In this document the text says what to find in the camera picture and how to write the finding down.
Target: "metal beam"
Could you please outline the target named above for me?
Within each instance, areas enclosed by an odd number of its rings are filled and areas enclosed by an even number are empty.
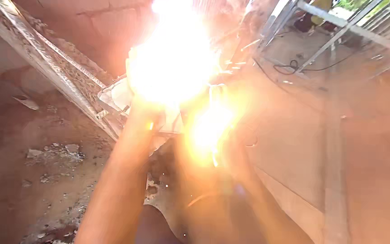
[[[288,19],[290,19],[291,15],[296,10],[296,4],[299,0],[290,0],[286,4],[284,4],[284,1],[285,0],[279,0],[272,14],[264,25],[263,30],[261,31],[261,35],[264,36],[260,42],[260,45],[258,46],[259,48],[262,48],[261,51],[263,51],[263,48],[273,40],[276,33],[282,29],[287,23]]]
[[[336,16],[333,16],[332,14],[327,13],[324,10],[321,10],[319,8],[316,8],[314,6],[311,6],[304,1],[300,0],[297,3],[297,7],[305,10],[308,13],[311,13],[313,15],[317,15],[335,25],[338,25],[339,27],[343,27],[340,31],[338,31],[325,45],[323,45],[310,59],[308,59],[298,70],[297,72],[301,72],[307,65],[312,63],[321,53],[323,53],[328,47],[332,45],[338,38],[340,38],[344,33],[348,30],[353,31],[354,33],[366,37],[370,39],[373,42],[376,42],[378,44],[381,44],[387,48],[390,49],[390,40],[379,36],[375,33],[372,33],[371,31],[367,31],[365,29],[360,28],[359,26],[355,26],[355,24],[362,19],[366,14],[368,14],[374,7],[377,6],[382,0],[373,0],[371,3],[368,4],[366,8],[364,8],[360,13],[356,15],[353,20],[350,22],[347,22],[345,19],[338,18]]]

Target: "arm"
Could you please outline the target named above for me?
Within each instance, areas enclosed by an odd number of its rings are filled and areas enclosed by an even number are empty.
[[[229,140],[224,146],[224,159],[230,174],[246,188],[251,206],[269,244],[314,244],[309,236],[280,208],[273,195],[261,182],[249,163],[243,145]]]
[[[82,220],[76,244],[131,243],[145,196],[154,108],[137,98]]]

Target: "metal frame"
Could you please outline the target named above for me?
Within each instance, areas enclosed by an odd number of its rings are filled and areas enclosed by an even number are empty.
[[[345,19],[338,18],[332,14],[329,14],[328,12],[319,9],[317,7],[311,6],[308,3],[306,3],[304,0],[290,0],[288,2],[288,7],[283,9],[284,14],[280,16],[280,18],[277,18],[274,15],[271,15],[266,22],[265,27],[263,28],[262,36],[265,36],[261,44],[259,45],[258,52],[261,53],[265,46],[267,46],[271,40],[274,38],[275,34],[283,28],[285,23],[290,19],[291,14],[296,9],[302,9],[310,14],[316,15],[318,17],[321,17],[325,19],[326,21],[329,21],[339,27],[343,27],[341,30],[339,30],[327,43],[325,43],[314,55],[312,55],[311,58],[309,58],[303,65],[299,67],[296,73],[302,72],[302,70],[309,64],[311,64],[321,53],[323,53],[326,49],[328,49],[331,45],[334,44],[336,40],[338,40],[342,35],[344,35],[348,30],[352,31],[360,36],[366,37],[370,39],[371,41],[378,43],[384,47],[387,47],[390,49],[390,40],[387,38],[377,35],[371,31],[368,31],[364,28],[361,28],[359,26],[356,26],[356,23],[361,20],[363,17],[365,17],[366,14],[368,14],[373,8],[375,8],[381,0],[373,0],[369,2],[366,7],[362,8],[359,13],[355,14],[354,17],[347,21]]]

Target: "wire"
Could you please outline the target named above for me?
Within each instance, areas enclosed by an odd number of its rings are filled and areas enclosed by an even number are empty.
[[[277,86],[279,89],[281,89],[282,91],[285,91],[285,93],[288,93],[290,96],[294,97],[299,103],[301,103],[302,105],[304,106],[307,106],[308,108],[310,109],[313,109],[314,111],[318,112],[318,113],[324,113],[324,111],[322,110],[319,110],[318,108],[315,108],[313,107],[311,104],[308,104],[304,101],[301,101],[301,99],[299,99],[298,97],[296,97],[296,95],[292,94],[291,92],[289,92],[288,90],[284,89],[284,87],[280,86],[278,84],[278,82],[274,82],[274,80],[272,78],[269,77],[269,75],[266,73],[266,71],[264,71],[264,69],[261,67],[261,65],[258,63],[258,61],[255,59],[255,58],[252,58],[252,60],[258,65],[258,68],[261,69],[261,71],[263,72],[263,74],[267,77],[268,80],[270,80],[275,86]]]
[[[332,65],[329,65],[328,67],[325,67],[325,68],[322,68],[322,69],[302,69],[302,71],[323,71],[323,70],[326,70],[326,69],[329,69],[329,68],[332,68],[333,66],[341,63],[342,61],[350,58],[352,55],[354,55],[355,53],[351,53],[349,56],[339,60],[338,62],[332,64]],[[293,72],[291,73],[284,73],[282,71],[280,71],[278,68],[292,68],[294,69]],[[280,74],[283,74],[283,75],[293,75],[294,73],[297,72],[297,70],[299,69],[299,63],[297,63],[297,60],[293,59],[290,61],[290,64],[289,65],[279,65],[279,64],[275,64],[274,65],[274,69],[279,72]]]

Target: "forearm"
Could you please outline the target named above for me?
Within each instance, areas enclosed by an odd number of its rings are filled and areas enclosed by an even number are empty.
[[[95,187],[76,244],[131,243],[142,210],[149,143],[150,111],[131,111],[120,140]]]

